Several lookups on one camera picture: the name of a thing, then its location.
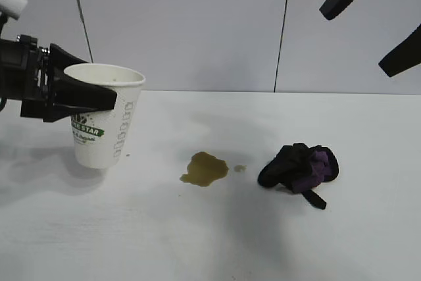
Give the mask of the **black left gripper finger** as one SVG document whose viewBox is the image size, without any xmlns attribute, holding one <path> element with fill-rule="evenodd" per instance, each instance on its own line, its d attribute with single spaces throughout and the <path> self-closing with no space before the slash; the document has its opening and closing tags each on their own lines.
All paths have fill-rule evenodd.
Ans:
<svg viewBox="0 0 421 281">
<path fill-rule="evenodd" d="M 84 64 L 87 61 L 82 60 L 69 52 L 65 51 L 62 47 L 55 43 L 49 46 L 49 68 L 52 70 L 64 70 L 69 66 L 75 64 Z"/>
<path fill-rule="evenodd" d="M 117 93 L 95 84 L 85 83 L 49 67 L 49 121 L 56 122 L 72 115 L 111 111 Z"/>
</svg>

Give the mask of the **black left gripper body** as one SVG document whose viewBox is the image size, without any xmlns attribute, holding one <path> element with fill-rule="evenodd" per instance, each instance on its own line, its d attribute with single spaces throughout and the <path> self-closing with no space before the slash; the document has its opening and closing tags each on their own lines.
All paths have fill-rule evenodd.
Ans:
<svg viewBox="0 0 421 281">
<path fill-rule="evenodd" d="M 49 49 L 27 35 L 14 41 L 2 39 L 1 108 L 8 100 L 17 100 L 21 102 L 21 117 L 47 122 L 50 90 Z"/>
</svg>

